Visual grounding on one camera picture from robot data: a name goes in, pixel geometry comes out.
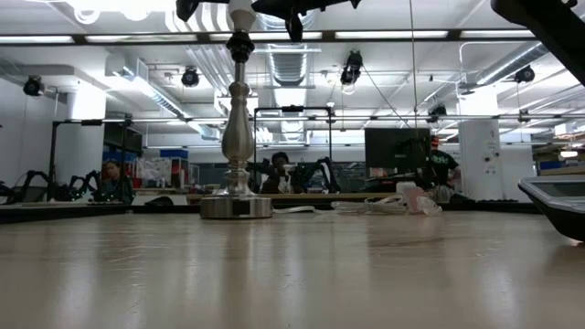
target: ceiling beam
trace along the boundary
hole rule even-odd
[[[359,31],[307,31],[303,43],[356,43],[356,42],[501,42],[537,41],[525,29],[504,28],[452,28],[452,29],[391,29]],[[81,46],[165,46],[165,45],[222,45],[231,34],[218,32],[185,33],[126,33],[126,34],[59,34],[59,35],[2,35],[0,46],[10,47],[81,47]],[[283,32],[251,32],[256,45],[291,44]]]

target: woman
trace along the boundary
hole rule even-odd
[[[126,176],[120,175],[120,164],[116,161],[106,163],[108,180],[104,182],[104,193],[112,195],[114,200],[121,200],[125,205],[130,205],[134,199],[132,184]]]

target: black frame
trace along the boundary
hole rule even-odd
[[[333,114],[333,108],[328,107],[328,106],[282,106],[282,107],[261,107],[261,108],[256,108],[254,109],[254,116],[252,118],[252,120],[254,121],[254,165],[256,165],[258,163],[258,148],[257,148],[257,144],[256,144],[256,129],[257,129],[257,124],[256,124],[256,117],[259,111],[282,111],[282,112],[288,112],[288,113],[300,113],[303,112],[305,110],[322,110],[322,111],[327,111],[327,116],[329,117],[329,159],[331,160],[331,164],[334,162],[333,161],[333,145],[332,145],[332,129],[331,129],[331,116]],[[308,121],[314,121],[315,118],[314,117],[309,117]],[[254,181],[256,181],[256,171],[254,171]]]
[[[47,186],[47,200],[50,200],[55,195],[55,150],[57,149],[57,129],[61,124],[80,124],[81,126],[102,126],[105,123],[122,123],[122,160],[120,161],[120,167],[124,170],[126,162],[126,132],[128,127],[132,125],[132,119],[124,119],[121,121],[109,122],[107,120],[65,120],[65,121],[54,121],[53,130],[51,132],[51,151],[48,160],[48,186]]]

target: man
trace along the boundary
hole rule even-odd
[[[461,177],[459,164],[449,154],[439,150],[439,136],[431,137],[431,174],[440,186],[449,186],[449,170],[453,170],[453,178]]]
[[[289,156],[285,152],[278,152],[272,155],[272,167],[279,179],[268,178],[262,184],[263,194],[291,194],[302,193],[300,186],[292,182],[291,176],[287,173],[285,166],[289,163]]]

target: ductwork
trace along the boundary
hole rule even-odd
[[[472,90],[497,83],[547,55],[548,52],[548,49],[542,43],[528,42],[501,58],[489,68],[480,71],[471,78],[468,77],[468,83],[462,85],[462,88]],[[455,83],[459,81],[461,81],[460,76],[454,77],[452,82],[442,84],[432,94],[428,95],[423,102],[431,98],[435,98],[438,101],[445,99],[455,92]]]
[[[515,74],[535,60],[548,54],[548,49],[540,42],[529,42],[516,51],[498,60],[491,67],[484,69],[475,76],[478,87],[489,86]]]
[[[170,111],[178,118],[185,118],[187,113],[179,107],[179,101],[169,95],[156,84],[149,82],[149,69],[139,58],[130,55],[116,53],[106,58],[106,77],[120,77],[129,80],[133,87],[139,90],[146,97],[150,98],[158,106]],[[204,124],[189,124],[191,128],[201,134],[203,139],[219,139],[219,130],[210,128]]]
[[[303,23],[303,29],[307,30],[313,26],[315,20],[315,11],[307,13],[306,16],[301,17],[301,23]],[[272,16],[258,15],[258,22],[261,28],[272,31],[285,29],[284,21],[280,18]],[[298,45],[268,45],[268,49],[307,49],[306,44]],[[278,106],[289,106],[289,105],[304,105],[306,102],[307,90],[303,88],[306,86],[309,74],[308,63],[311,54],[307,53],[278,53],[271,52],[268,54],[269,70],[271,74],[271,84],[275,87],[274,99]],[[299,113],[284,113],[283,116],[290,116],[291,121],[293,117],[299,116]],[[287,141],[298,139],[303,137],[303,127],[301,130],[295,129],[294,132],[290,131],[291,125],[287,122],[281,123],[281,130],[283,136],[286,136]]]

